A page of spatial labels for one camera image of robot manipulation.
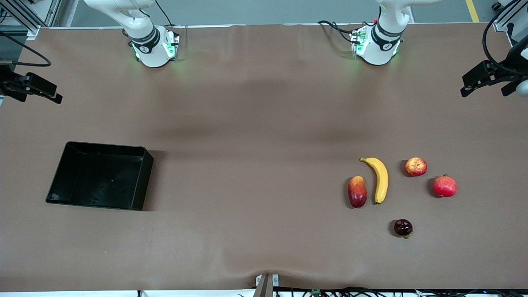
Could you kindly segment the yellow banana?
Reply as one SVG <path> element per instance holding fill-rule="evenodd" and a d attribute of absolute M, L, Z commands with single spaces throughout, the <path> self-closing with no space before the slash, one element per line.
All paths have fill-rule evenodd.
<path fill-rule="evenodd" d="M 389 175 L 385 164 L 374 157 L 364 157 L 360 162 L 369 165 L 376 174 L 375 203 L 381 204 L 385 201 L 389 187 Z"/>

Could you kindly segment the aluminium frame post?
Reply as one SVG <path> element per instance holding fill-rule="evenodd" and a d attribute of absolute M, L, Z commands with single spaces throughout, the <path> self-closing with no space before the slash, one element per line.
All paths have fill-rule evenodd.
<path fill-rule="evenodd" d="M 493 22 L 496 32 L 506 32 L 511 46 L 528 36 L 528 0 L 497 0 L 502 8 Z"/>
<path fill-rule="evenodd" d="M 0 0 L 0 31 L 34 39 L 58 21 L 64 0 Z"/>

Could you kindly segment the red yellow mango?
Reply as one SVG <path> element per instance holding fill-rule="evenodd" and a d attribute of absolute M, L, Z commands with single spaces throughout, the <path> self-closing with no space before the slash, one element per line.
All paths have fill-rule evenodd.
<path fill-rule="evenodd" d="M 348 183 L 349 203 L 354 208 L 363 207 L 367 201 L 368 193 L 362 176 L 354 176 Z"/>

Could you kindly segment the red yellow apple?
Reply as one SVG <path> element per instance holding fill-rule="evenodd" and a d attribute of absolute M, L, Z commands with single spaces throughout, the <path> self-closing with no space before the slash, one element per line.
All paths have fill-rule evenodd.
<path fill-rule="evenodd" d="M 404 171 L 410 177 L 418 177 L 426 174 L 428 164 L 425 159 L 420 157 L 413 157 L 407 160 L 404 164 Z"/>

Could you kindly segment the red pomegranate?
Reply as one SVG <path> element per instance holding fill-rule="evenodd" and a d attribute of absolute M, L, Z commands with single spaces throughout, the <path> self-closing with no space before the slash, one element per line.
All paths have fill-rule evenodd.
<path fill-rule="evenodd" d="M 435 196 L 446 198 L 452 197 L 457 192 L 457 182 L 455 179 L 447 174 L 437 177 L 434 179 L 432 190 Z"/>

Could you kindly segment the black plastic box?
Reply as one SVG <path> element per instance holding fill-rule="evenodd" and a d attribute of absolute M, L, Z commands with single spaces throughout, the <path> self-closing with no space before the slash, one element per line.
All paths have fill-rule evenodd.
<path fill-rule="evenodd" d="M 46 202 L 140 211 L 153 162 L 145 147 L 69 141 Z"/>

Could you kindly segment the brown table mat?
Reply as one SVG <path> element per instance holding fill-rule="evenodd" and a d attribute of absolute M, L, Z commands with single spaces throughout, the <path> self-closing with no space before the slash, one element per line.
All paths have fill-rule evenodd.
<path fill-rule="evenodd" d="M 298 288 L 528 289 L 528 99 L 460 96 L 484 26 L 411 24 L 385 66 L 326 26 L 189 28 L 160 69 L 117 29 L 42 30 L 28 45 L 52 65 L 17 71 L 64 99 L 0 107 L 0 292 L 241 289 L 266 272 Z M 145 147 L 144 209 L 46 203 L 68 141 Z M 381 204 L 364 157 L 388 170 Z M 426 174 L 405 173 L 413 157 Z M 444 174 L 452 197 L 433 193 Z"/>

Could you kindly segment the dark purple mangosteen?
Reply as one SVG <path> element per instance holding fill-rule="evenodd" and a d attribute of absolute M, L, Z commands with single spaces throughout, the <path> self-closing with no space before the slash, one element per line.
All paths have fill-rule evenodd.
<path fill-rule="evenodd" d="M 409 220 L 398 219 L 394 222 L 394 233 L 397 237 L 409 239 L 413 231 L 413 225 Z"/>

